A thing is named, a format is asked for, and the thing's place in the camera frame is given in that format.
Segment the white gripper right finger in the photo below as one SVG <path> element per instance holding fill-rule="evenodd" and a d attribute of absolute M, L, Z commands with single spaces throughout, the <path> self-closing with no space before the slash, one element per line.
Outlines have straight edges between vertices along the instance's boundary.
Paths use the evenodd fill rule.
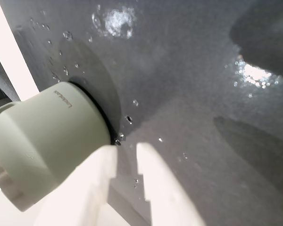
<path fill-rule="evenodd" d="M 149 143 L 138 143 L 136 158 L 145 200 L 150 202 L 151 224 L 203 226 L 197 208 L 158 151 Z"/>

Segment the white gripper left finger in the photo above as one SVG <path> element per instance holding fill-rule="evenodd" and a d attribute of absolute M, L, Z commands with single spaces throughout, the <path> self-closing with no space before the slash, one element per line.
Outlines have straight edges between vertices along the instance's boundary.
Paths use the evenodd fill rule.
<path fill-rule="evenodd" d="M 94 151 L 46 196 L 36 226 L 105 226 L 115 215 L 108 206 L 109 184 L 117 172 L 117 147 Z"/>

